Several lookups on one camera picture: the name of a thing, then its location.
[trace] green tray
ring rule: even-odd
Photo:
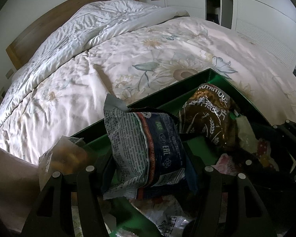
[[[230,95],[240,107],[241,113],[247,116],[250,122],[269,125],[267,120],[250,101],[212,69],[207,69],[155,92],[131,104],[129,107],[143,108],[149,106],[160,108],[176,115],[183,104],[193,95],[197,87],[203,83],[213,84]],[[97,155],[105,154],[111,147],[103,119],[76,133],[73,137],[84,138],[84,141],[87,143],[85,148],[96,152]],[[219,157],[215,152],[211,152],[204,137],[196,137],[187,143],[192,153],[201,157],[205,165],[216,164]],[[113,177],[112,183],[117,183],[116,176]],[[139,237],[161,236],[155,225],[133,208],[124,197],[112,200],[111,214],[116,217],[117,229],[131,230]]]

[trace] wooden headboard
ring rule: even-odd
[[[26,64],[46,38],[82,6],[97,1],[108,0],[68,0],[35,20],[6,49],[15,68],[20,69]]]

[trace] barcode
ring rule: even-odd
[[[176,184],[181,181],[182,178],[185,177],[185,170],[181,168],[177,171],[161,175],[153,186],[161,186],[165,184]]]

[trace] floral bedsheet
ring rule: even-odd
[[[208,68],[271,124],[296,122],[296,78],[277,58],[215,23],[180,17],[114,37],[59,67],[0,127],[0,147],[37,164],[62,135],[103,118],[107,93],[131,104]]]

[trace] metal pin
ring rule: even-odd
[[[58,176],[60,176],[60,172],[56,171],[52,174],[53,178],[57,178]]]
[[[85,170],[86,170],[87,172],[92,172],[92,171],[94,170],[94,166],[87,166],[87,167],[85,168]]]
[[[211,166],[206,166],[206,167],[205,167],[205,171],[206,171],[206,172],[213,172],[214,169],[213,169]]]
[[[239,174],[238,174],[238,177],[239,177],[240,179],[245,179],[245,174],[244,174],[244,173],[239,173]]]

